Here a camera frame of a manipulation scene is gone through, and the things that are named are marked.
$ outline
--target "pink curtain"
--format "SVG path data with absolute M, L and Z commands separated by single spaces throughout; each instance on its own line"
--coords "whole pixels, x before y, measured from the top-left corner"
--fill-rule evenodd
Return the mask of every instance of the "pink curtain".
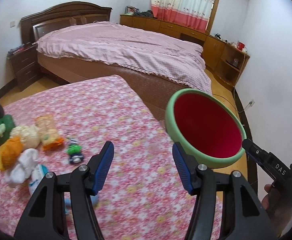
M 158 19 L 205 31 L 214 0 L 152 0 Z

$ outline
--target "human hand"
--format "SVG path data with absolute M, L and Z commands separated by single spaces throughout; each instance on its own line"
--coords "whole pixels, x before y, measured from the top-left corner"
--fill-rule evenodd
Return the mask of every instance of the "human hand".
M 264 186 L 264 190 L 267 193 L 270 193 L 271 189 L 272 189 L 271 184 L 266 184 Z M 261 203 L 262 203 L 262 207 L 265 210 L 267 210 L 269 207 L 268 194 L 262 199 Z M 291 217 L 292 217 L 292 209 L 288 206 L 279 207 L 278 209 L 275 210 L 274 216 L 271 217 L 270 219 L 278 237 L 282 234 L 284 228 L 287 226 L 288 222 L 291 220 Z

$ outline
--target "pink floral mattress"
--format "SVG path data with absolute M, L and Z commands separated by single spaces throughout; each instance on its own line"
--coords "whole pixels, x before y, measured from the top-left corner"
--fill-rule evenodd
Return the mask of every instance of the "pink floral mattress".
M 85 163 L 107 140 L 115 156 L 96 216 L 105 239 L 184 239 L 195 197 L 183 189 L 172 158 L 172 141 L 139 96 L 119 76 L 56 87 L 5 107 L 16 125 L 53 114 L 62 136 L 70 133 L 83 147 Z M 39 163 L 57 175 L 77 166 L 68 164 L 65 148 L 45 153 Z M 11 189 L 0 172 L 0 229 L 13 235 L 30 198 L 27 183 Z M 216 199 L 214 230 L 218 239 L 222 204 Z M 72 215 L 69 237 L 76 239 Z

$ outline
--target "wooden floor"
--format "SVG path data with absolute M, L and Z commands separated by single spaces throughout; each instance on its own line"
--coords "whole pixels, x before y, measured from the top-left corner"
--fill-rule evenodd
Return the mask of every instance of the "wooden floor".
M 219 101 L 221 101 L 226 107 L 228 107 L 237 117 L 238 112 L 235 106 L 235 101 L 233 99 L 232 93 L 224 88 L 210 73 L 208 70 L 205 70 L 206 74 L 210 77 L 212 80 L 212 93 L 215 98 L 217 98 Z M 36 94 L 38 92 L 53 88 L 58 86 L 55 82 L 51 81 L 50 79 L 43 77 L 39 81 L 35 82 L 28 88 L 26 88 L 24 91 L 20 92 L 17 87 L 13 88 L 11 91 L 9 91 L 6 95 L 4 95 L 0 99 L 0 104 L 2 106 L 6 106 L 10 103 L 13 103 L 17 100 L 20 100 L 22 98 L 31 96 L 33 94 Z M 223 168 L 218 169 L 216 171 L 222 172 L 222 173 L 230 173 L 234 170 L 240 171 L 244 177 L 247 179 L 247 163 L 246 163 L 246 155 L 243 155 L 243 157 L 236 162 L 235 164 Z

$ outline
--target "mattress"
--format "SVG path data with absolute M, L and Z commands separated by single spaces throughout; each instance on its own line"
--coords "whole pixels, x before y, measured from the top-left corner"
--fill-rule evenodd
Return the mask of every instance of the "mattress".
M 84 163 L 107 140 L 114 143 L 114 159 L 95 208 L 106 240 L 184 238 L 196 197 L 183 189 L 170 137 L 123 78 L 113 75 L 59 86 L 4 110 L 17 125 L 32 125 L 37 116 L 53 114 L 60 134 L 78 139 Z M 65 147 L 39 152 L 39 163 L 57 175 L 79 165 L 67 159 Z M 14 234 L 29 199 L 26 183 L 11 189 L 0 172 L 1 230 Z M 211 239 L 219 238 L 221 216 L 222 204 L 216 198 Z M 76 239 L 71 213 L 67 226 L 70 239 Z
M 203 48 L 192 42 L 98 22 L 52 31 L 37 43 L 37 50 L 49 57 L 117 64 L 211 94 L 211 80 L 204 72 L 205 61 L 201 57 Z

